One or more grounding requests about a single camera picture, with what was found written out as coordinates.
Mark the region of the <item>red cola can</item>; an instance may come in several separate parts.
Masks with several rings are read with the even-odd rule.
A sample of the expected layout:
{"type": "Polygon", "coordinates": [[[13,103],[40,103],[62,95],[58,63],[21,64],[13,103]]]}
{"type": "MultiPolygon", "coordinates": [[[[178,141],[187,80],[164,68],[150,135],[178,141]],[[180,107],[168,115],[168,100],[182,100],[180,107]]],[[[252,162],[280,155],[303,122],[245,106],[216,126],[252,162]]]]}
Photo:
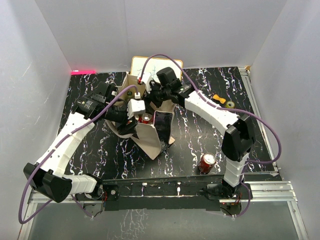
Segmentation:
{"type": "Polygon", "coordinates": [[[143,113],[142,115],[139,116],[138,122],[142,124],[152,124],[154,116],[149,113],[143,113]]]}
{"type": "Polygon", "coordinates": [[[202,174],[208,174],[216,164],[216,158],[212,153],[204,153],[198,163],[198,169],[202,174]]]}

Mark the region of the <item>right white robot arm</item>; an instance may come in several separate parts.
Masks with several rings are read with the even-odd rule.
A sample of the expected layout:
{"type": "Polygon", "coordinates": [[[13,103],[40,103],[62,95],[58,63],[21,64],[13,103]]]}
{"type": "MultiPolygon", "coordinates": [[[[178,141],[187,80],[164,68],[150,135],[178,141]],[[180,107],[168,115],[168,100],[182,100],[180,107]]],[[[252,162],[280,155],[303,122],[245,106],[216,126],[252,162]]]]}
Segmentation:
{"type": "Polygon", "coordinates": [[[148,99],[157,107],[170,100],[192,111],[209,122],[223,136],[221,150],[226,157],[226,170],[219,193],[233,199],[244,184],[243,170],[255,143],[253,121],[246,112],[239,116],[232,109],[225,109],[209,100],[196,85],[189,81],[181,83],[171,67],[157,72],[158,81],[149,73],[138,78],[145,84],[148,99]]]}

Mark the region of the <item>red cola can front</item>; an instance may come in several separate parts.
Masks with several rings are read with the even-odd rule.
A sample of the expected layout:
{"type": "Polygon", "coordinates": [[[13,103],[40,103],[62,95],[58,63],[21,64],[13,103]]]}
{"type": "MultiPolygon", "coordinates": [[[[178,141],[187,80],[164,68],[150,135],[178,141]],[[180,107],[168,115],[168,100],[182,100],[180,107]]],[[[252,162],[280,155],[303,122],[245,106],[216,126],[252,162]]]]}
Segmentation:
{"type": "Polygon", "coordinates": [[[198,169],[202,174],[208,174],[216,164],[216,158],[212,153],[204,153],[198,163],[198,169]]]}

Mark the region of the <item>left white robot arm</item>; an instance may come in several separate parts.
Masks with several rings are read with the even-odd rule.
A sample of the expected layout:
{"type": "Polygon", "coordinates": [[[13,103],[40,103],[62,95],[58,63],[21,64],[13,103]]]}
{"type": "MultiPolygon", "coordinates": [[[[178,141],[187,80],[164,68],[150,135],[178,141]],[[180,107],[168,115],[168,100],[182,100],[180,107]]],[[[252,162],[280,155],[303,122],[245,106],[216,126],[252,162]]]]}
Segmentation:
{"type": "Polygon", "coordinates": [[[25,165],[25,187],[31,187],[56,203],[76,194],[86,194],[93,200],[99,199],[104,189],[99,178],[89,173],[66,175],[66,167],[86,135],[128,91],[139,95],[135,85],[120,90],[114,85],[101,82],[95,91],[79,97],[64,127],[46,153],[36,163],[25,165]]]}

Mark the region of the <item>cream canvas tote bag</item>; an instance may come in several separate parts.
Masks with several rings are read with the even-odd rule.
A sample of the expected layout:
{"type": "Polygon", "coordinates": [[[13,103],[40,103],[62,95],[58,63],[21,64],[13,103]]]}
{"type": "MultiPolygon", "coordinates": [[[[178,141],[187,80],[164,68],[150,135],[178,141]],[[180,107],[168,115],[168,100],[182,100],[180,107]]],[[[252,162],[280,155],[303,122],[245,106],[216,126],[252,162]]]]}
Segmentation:
{"type": "Polygon", "coordinates": [[[137,125],[135,127],[136,133],[127,135],[119,135],[116,132],[116,124],[114,122],[106,120],[106,123],[118,137],[132,139],[148,155],[148,157],[153,160],[175,142],[175,139],[172,137],[172,126],[176,104],[171,100],[166,100],[159,108],[153,103],[148,105],[146,103],[147,91],[145,86],[137,83],[137,76],[126,73],[123,83],[118,87],[120,97],[112,106],[118,106],[122,110],[128,112],[127,106],[130,100],[127,98],[128,91],[131,91],[133,95],[135,93],[140,93],[141,99],[145,103],[145,113],[153,115],[153,123],[140,123],[139,116],[141,116],[141,114],[135,115],[134,117],[137,120],[137,125]]]}

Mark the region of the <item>clear glass bottle green cap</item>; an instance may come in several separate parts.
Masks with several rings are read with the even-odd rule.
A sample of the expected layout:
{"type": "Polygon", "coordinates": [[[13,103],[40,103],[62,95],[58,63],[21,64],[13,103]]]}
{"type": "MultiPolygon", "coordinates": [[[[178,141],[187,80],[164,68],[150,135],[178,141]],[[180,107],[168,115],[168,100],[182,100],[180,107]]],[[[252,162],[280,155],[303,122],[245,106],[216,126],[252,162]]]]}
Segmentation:
{"type": "Polygon", "coordinates": [[[129,98],[129,99],[132,99],[134,97],[134,94],[132,91],[128,91],[127,94],[126,94],[126,97],[129,98]]]}

